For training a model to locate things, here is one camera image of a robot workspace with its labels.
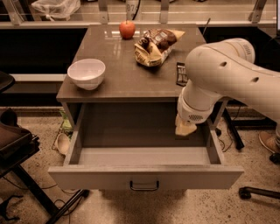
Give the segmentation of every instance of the brown chip bag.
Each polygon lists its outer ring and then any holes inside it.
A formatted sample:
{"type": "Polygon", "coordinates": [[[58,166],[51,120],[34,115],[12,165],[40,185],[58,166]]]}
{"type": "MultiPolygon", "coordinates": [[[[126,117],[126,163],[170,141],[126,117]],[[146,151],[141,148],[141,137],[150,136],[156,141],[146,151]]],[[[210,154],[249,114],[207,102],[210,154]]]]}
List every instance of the brown chip bag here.
{"type": "Polygon", "coordinates": [[[172,46],[185,34],[184,31],[164,29],[148,30],[135,44],[136,61],[147,67],[164,63],[172,46]]]}

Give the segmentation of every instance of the apple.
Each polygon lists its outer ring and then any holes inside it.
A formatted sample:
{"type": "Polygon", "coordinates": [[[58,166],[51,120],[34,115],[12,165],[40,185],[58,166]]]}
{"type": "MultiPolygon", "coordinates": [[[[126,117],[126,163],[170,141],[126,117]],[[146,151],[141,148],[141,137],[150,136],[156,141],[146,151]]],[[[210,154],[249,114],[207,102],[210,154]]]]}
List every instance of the apple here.
{"type": "Polygon", "coordinates": [[[131,39],[135,33],[135,24],[126,20],[120,23],[119,31],[123,39],[131,39]]]}

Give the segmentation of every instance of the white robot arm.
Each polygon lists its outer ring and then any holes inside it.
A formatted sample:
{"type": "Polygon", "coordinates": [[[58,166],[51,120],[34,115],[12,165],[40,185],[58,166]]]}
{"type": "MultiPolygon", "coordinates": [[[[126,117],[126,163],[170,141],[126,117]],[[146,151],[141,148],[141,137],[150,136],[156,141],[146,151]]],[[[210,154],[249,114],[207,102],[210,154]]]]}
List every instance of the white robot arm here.
{"type": "Polygon", "coordinates": [[[280,123],[280,73],[254,65],[254,47],[232,38],[193,49],[185,60],[189,81],[178,98],[176,134],[189,135],[223,96],[280,123]]]}

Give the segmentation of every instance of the gray desk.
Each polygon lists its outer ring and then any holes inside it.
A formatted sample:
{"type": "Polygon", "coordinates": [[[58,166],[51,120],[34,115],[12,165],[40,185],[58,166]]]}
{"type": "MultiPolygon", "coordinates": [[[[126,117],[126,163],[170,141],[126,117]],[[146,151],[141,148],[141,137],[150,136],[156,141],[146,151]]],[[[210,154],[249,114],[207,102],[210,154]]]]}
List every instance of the gray desk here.
{"type": "Polygon", "coordinates": [[[189,189],[229,188],[241,167],[225,166],[215,134],[216,119],[188,137],[175,136],[175,116],[182,87],[176,63],[205,40],[190,24],[142,24],[135,37],[122,40],[117,25],[88,28],[74,61],[102,60],[104,82],[93,91],[65,78],[57,99],[71,124],[73,137],[65,163],[49,172],[61,188],[189,189]],[[134,43],[150,28],[185,31],[160,67],[135,61],[134,43]]]}

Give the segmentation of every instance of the bowl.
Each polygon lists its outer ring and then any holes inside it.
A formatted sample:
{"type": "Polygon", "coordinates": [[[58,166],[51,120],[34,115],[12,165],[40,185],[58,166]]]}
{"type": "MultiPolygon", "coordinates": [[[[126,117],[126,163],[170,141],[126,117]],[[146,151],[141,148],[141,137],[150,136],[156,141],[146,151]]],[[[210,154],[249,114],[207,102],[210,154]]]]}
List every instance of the bowl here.
{"type": "Polygon", "coordinates": [[[104,63],[98,59],[82,59],[74,62],[67,74],[77,87],[92,90],[102,83],[105,68],[104,63]]]}

